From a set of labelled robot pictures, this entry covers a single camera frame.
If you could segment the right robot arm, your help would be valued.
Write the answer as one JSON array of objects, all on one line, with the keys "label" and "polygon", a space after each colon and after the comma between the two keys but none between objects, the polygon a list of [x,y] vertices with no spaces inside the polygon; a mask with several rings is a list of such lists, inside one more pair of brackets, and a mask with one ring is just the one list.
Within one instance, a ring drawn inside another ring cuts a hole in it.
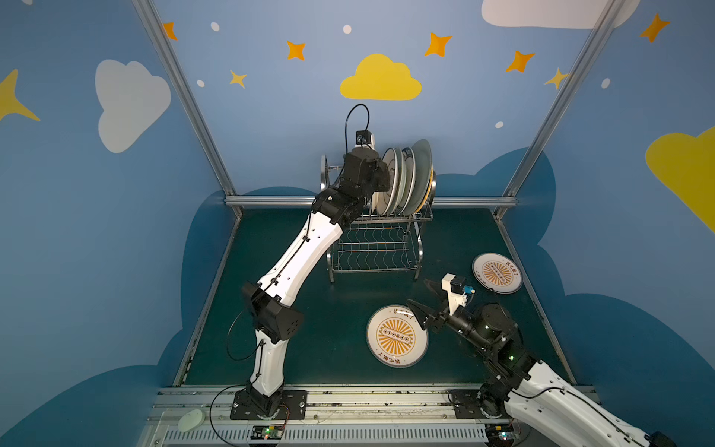
[{"label": "right robot arm", "polygon": [[469,311],[474,291],[464,278],[447,275],[426,287],[441,309],[414,300],[407,305],[423,330],[447,327],[476,348],[490,373],[476,396],[482,415],[519,420],[560,446],[674,445],[663,432],[632,426],[560,377],[525,348],[519,325],[499,303]]}]

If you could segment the orange sunburst plate front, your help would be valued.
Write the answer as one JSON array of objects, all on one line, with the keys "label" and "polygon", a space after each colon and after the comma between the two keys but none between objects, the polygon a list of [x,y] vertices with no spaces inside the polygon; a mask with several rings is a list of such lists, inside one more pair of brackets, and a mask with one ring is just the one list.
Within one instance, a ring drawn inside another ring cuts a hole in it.
[{"label": "orange sunburst plate front", "polygon": [[392,368],[409,368],[428,351],[428,333],[409,307],[389,305],[370,318],[366,338],[374,357]]}]

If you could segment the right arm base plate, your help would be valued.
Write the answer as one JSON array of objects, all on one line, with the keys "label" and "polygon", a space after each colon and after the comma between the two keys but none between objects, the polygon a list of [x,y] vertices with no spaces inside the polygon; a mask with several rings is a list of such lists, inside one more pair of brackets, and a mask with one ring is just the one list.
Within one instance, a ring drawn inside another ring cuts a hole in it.
[{"label": "right arm base plate", "polygon": [[452,389],[448,398],[457,419],[498,419],[505,416],[502,400],[482,389]]}]

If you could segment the plain pale green plate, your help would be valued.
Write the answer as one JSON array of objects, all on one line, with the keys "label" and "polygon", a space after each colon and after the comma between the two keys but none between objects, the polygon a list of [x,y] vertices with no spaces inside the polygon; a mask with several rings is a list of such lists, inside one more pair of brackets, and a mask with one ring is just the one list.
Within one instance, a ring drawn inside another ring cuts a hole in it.
[{"label": "plain pale green plate", "polygon": [[424,205],[428,189],[431,186],[431,176],[433,171],[432,149],[428,140],[422,139],[413,145],[413,155],[415,160],[414,188],[405,212],[408,215],[415,214]]}]

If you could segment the white plate dark lettered rim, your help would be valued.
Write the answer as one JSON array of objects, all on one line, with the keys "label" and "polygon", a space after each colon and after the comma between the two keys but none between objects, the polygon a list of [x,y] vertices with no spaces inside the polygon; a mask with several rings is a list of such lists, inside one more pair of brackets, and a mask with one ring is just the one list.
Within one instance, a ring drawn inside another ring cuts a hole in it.
[{"label": "white plate dark lettered rim", "polygon": [[403,150],[405,158],[405,168],[406,171],[406,184],[403,195],[403,203],[401,205],[400,214],[403,216],[408,215],[408,208],[411,202],[411,197],[413,196],[413,191],[416,185],[416,158],[414,150],[411,147],[405,148]]}]

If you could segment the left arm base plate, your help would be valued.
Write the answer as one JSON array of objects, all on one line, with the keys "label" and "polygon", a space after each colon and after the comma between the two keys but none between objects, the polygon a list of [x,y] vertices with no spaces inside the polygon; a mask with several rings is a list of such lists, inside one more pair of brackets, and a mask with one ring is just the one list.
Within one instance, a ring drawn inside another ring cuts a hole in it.
[{"label": "left arm base plate", "polygon": [[255,389],[238,391],[229,417],[231,420],[304,420],[307,397],[303,389],[281,389],[268,397]]}]

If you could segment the light green flower plate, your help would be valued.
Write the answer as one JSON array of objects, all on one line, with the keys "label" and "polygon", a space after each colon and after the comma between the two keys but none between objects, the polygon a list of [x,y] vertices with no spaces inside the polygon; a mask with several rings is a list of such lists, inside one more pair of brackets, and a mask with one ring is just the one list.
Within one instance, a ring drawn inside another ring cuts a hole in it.
[{"label": "light green flower plate", "polygon": [[395,203],[392,212],[397,215],[400,209],[400,203],[402,201],[405,184],[407,182],[407,159],[403,149],[398,151],[398,189],[396,192]]}]

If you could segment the white plate grey emblem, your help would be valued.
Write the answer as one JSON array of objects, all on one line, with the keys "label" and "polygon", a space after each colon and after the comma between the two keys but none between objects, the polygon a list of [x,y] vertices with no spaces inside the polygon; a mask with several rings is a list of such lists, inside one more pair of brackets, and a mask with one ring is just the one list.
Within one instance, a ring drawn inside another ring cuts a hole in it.
[{"label": "white plate grey emblem", "polygon": [[398,161],[398,153],[395,148],[389,148],[385,151],[383,162],[387,164],[388,169],[388,188],[385,192],[377,193],[375,199],[375,210],[379,215],[387,215],[391,210],[398,188],[398,175],[400,174],[400,162]]}]

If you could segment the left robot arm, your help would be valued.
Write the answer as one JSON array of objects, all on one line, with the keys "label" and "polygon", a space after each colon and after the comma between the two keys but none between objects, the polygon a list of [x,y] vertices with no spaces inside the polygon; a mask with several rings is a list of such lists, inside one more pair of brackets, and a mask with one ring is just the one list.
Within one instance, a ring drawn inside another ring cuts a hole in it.
[{"label": "left robot arm", "polygon": [[246,392],[252,410],[268,418],[279,410],[289,340],[304,321],[292,307],[298,292],[327,249],[363,214],[372,195],[390,186],[387,164],[369,146],[344,156],[338,180],[314,199],[306,221],[287,251],[255,284],[243,287],[258,356]]}]

